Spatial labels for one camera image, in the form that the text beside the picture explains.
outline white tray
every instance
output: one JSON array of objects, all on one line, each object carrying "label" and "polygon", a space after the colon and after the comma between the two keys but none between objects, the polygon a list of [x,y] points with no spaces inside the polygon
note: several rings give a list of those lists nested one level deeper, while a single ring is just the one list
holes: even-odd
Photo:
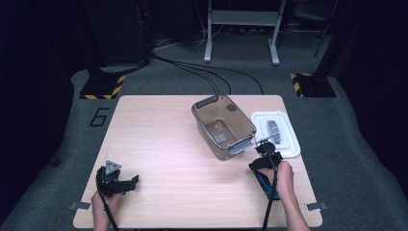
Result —
[{"label": "white tray", "polygon": [[275,121],[279,130],[280,141],[276,143],[273,138],[268,139],[276,146],[276,151],[280,151],[282,158],[295,158],[300,154],[300,146],[297,141],[288,115],[282,111],[254,112],[251,121],[256,127],[255,141],[270,137],[268,122]]}]

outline white plastic container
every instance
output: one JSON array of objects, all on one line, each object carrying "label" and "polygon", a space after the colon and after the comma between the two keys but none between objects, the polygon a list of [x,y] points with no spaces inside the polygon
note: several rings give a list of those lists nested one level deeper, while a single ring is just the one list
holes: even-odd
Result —
[{"label": "white plastic container", "polygon": [[257,133],[255,141],[268,138],[280,151],[282,158],[295,158],[300,154],[300,145],[297,141],[288,115],[282,111],[254,112],[251,121]]}]

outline black curtain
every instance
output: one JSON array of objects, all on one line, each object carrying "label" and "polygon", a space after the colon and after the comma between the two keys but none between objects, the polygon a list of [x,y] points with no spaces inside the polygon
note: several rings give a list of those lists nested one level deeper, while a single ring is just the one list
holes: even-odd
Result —
[{"label": "black curtain", "polygon": [[0,222],[61,145],[71,76],[103,65],[80,1],[0,1]]},{"label": "black curtain", "polygon": [[367,3],[350,63],[339,81],[361,134],[408,198],[407,12],[408,2],[402,0]]}]

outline white metal frame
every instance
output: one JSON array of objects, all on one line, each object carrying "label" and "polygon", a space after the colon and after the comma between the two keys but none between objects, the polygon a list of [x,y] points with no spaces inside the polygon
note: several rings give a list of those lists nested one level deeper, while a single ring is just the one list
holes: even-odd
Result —
[{"label": "white metal frame", "polygon": [[273,65],[279,65],[275,43],[285,4],[286,0],[281,0],[278,12],[218,11],[212,9],[212,0],[208,0],[208,33],[204,62],[209,63],[211,61],[211,53],[213,51],[213,24],[255,25],[274,27],[272,38],[268,39],[268,45]]}]

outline metal rack leg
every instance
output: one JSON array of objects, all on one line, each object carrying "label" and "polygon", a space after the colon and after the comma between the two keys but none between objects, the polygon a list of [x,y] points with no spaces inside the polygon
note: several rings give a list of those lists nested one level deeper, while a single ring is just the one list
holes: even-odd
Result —
[{"label": "metal rack leg", "polygon": [[204,63],[209,63],[211,61],[211,52],[213,51],[213,21],[211,14],[211,0],[208,1],[208,27],[207,27],[207,45],[205,47]]},{"label": "metal rack leg", "polygon": [[286,0],[282,0],[281,5],[279,7],[278,15],[276,16],[275,26],[273,28],[273,36],[272,38],[268,39],[270,57],[272,58],[273,65],[279,65],[279,57],[278,57],[278,52],[276,51],[275,43],[276,43],[276,38],[279,33],[279,27],[282,21],[283,9],[285,7],[285,4],[286,4]]}]

